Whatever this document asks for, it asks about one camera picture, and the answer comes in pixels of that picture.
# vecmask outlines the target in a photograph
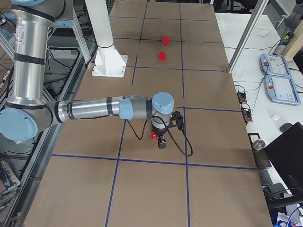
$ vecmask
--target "device screen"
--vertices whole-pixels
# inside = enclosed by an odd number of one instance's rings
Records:
[[[294,88],[290,79],[272,77],[272,81],[277,99],[292,102],[297,101],[296,95],[294,93]]]
[[[286,65],[283,61],[283,58],[267,55],[266,59],[269,63],[270,71],[273,73],[281,74],[281,75],[289,75],[286,70]]]

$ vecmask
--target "black monitor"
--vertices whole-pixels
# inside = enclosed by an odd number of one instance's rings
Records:
[[[265,152],[292,194],[301,198],[303,195],[303,126],[299,122],[294,124],[266,146]]]

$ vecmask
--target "metal cup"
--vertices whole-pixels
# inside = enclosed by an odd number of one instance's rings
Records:
[[[252,143],[252,148],[254,150],[262,150],[265,147],[265,142],[261,139],[257,139],[255,142]]]

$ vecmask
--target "white table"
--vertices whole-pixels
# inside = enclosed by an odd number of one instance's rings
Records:
[[[216,17],[223,44],[225,46],[227,59],[230,61],[248,23],[250,15],[216,13]],[[262,34],[264,35],[265,30],[270,31],[266,36],[260,36]],[[257,88],[261,79],[264,77],[264,72],[262,72],[260,67],[260,56],[263,53],[269,53],[271,48],[268,47],[274,46],[279,40],[280,37],[275,31],[275,28],[271,24],[269,18],[266,15],[262,15],[246,43],[246,49],[242,52],[239,62],[232,72],[233,80],[237,81],[247,91]],[[247,48],[268,49],[252,50]],[[294,62],[289,63],[288,66],[290,68],[297,69]],[[294,70],[291,70],[291,74],[295,84],[303,87],[303,75]],[[246,93],[246,99],[251,108],[254,106],[257,93],[258,90]],[[303,102],[303,95],[299,94],[299,96]],[[280,119],[274,121],[271,118],[273,114],[278,114]],[[247,132],[258,132],[262,140],[264,140],[268,145],[282,134],[279,128],[284,123],[289,122],[294,124],[296,122],[300,122],[303,124],[303,104],[299,106],[292,106],[271,102],[266,94],[266,89],[263,82],[257,97],[256,105],[253,109],[252,119],[253,122],[249,123],[246,127]],[[268,172],[273,183],[282,183],[284,187],[287,188],[273,167],[270,168]]]

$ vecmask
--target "blue and white device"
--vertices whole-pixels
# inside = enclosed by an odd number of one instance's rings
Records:
[[[301,101],[285,58],[262,54],[260,61],[262,70],[266,73],[265,87],[269,99],[276,103],[300,105]]]

